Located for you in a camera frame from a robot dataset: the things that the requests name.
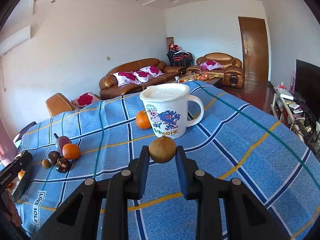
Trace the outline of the small yellow round fruit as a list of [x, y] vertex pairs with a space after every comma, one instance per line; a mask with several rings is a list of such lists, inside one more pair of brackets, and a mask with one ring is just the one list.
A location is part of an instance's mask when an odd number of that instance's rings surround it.
[[159, 137], [149, 146], [149, 155], [157, 163], [169, 162], [176, 153], [176, 144], [170, 137]]

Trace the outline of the white tv stand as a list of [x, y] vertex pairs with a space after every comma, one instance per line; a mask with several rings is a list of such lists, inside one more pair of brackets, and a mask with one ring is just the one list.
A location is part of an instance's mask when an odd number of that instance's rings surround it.
[[319, 159], [319, 122], [289, 91], [279, 87], [273, 87], [273, 91], [271, 113], [311, 148]]

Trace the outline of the long brown leather sofa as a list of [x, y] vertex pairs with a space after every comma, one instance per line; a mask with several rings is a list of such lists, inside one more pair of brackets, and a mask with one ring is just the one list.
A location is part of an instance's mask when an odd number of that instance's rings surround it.
[[132, 61], [113, 68], [100, 80], [100, 97], [106, 100], [141, 92], [149, 86], [171, 81], [183, 74], [184, 67], [167, 66], [156, 58]]

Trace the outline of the black television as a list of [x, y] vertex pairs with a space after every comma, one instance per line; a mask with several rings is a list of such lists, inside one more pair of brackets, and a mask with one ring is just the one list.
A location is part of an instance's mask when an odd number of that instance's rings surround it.
[[319, 67], [296, 60], [295, 97], [309, 112], [314, 122], [319, 121]]

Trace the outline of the large orange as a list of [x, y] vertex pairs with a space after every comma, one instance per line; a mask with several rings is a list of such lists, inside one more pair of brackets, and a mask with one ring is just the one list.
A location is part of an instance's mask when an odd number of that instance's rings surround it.
[[65, 159], [79, 159], [81, 151], [78, 145], [76, 144], [65, 144], [62, 148], [62, 155]]

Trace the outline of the small orange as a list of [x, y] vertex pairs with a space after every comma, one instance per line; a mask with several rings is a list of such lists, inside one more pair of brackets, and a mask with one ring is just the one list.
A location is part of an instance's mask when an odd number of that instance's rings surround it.
[[23, 178], [24, 174], [25, 174], [25, 171], [24, 171], [24, 170], [21, 170], [21, 171], [18, 173], [18, 178], [19, 178], [19, 180], [21, 180], [21, 179]]

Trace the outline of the purple red onion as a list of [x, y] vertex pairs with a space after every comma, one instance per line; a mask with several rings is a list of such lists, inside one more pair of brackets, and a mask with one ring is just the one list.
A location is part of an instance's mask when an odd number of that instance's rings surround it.
[[63, 149], [63, 146], [65, 146], [65, 144], [71, 143], [71, 140], [66, 136], [59, 137], [56, 133], [54, 133], [54, 137], [56, 139], [56, 143], [55, 143], [56, 150], [59, 153], [62, 153], [62, 149]]

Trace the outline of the pink floral cushion near chair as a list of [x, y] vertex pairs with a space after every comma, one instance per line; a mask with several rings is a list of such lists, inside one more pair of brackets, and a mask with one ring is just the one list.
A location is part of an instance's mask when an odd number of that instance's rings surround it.
[[84, 108], [92, 103], [99, 102], [100, 98], [92, 92], [87, 92], [72, 100], [71, 103], [76, 107]]

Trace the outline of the white cartoon mug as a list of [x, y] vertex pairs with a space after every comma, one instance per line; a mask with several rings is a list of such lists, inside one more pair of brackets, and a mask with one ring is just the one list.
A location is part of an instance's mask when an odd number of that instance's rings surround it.
[[[149, 86], [139, 95], [156, 137], [177, 139], [184, 135], [188, 127], [195, 126], [204, 117], [202, 101], [189, 94], [190, 88], [182, 83], [164, 83]], [[188, 120], [188, 102], [200, 107], [195, 119]]]

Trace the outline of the wooden coffee table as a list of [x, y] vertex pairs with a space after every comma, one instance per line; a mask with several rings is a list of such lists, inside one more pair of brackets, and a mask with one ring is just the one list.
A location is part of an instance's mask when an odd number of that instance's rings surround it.
[[184, 83], [188, 81], [203, 81], [209, 85], [219, 87], [222, 83], [222, 77], [217, 74], [209, 73], [188, 73], [182, 76], [178, 76], [174, 79], [173, 82]]

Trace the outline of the stacked dark chairs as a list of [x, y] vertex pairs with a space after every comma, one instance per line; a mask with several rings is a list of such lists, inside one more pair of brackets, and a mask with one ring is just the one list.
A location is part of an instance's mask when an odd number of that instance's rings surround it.
[[170, 43], [168, 45], [167, 57], [171, 66], [181, 66], [184, 68], [194, 65], [192, 53], [180, 49], [178, 45]]

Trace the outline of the brown wooden door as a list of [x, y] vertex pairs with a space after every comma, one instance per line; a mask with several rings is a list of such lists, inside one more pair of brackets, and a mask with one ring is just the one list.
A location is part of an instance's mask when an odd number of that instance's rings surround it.
[[238, 17], [245, 80], [257, 83], [268, 81], [268, 39], [265, 20]]

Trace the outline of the white wall air conditioner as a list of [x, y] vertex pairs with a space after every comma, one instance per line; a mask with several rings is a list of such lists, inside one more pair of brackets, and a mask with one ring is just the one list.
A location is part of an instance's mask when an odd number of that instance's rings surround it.
[[31, 39], [31, 26], [28, 25], [1, 42], [1, 47], [0, 47], [1, 56], [4, 56], [15, 47], [19, 46], [23, 42], [28, 41], [30, 39]]

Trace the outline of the small yellow-brown longan fruit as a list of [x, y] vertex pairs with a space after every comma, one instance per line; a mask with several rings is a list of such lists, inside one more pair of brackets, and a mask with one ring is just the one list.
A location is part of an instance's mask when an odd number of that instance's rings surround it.
[[41, 164], [42, 164], [42, 167], [44, 167], [44, 168], [50, 168], [52, 166], [52, 164], [50, 163], [50, 161], [48, 159], [43, 159]]

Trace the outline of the dark brown mangosteen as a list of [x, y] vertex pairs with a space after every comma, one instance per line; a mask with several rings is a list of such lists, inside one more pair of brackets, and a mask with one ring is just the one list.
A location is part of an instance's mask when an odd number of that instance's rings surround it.
[[61, 154], [57, 151], [51, 151], [48, 153], [48, 161], [52, 165], [56, 165], [57, 160], [61, 158]]

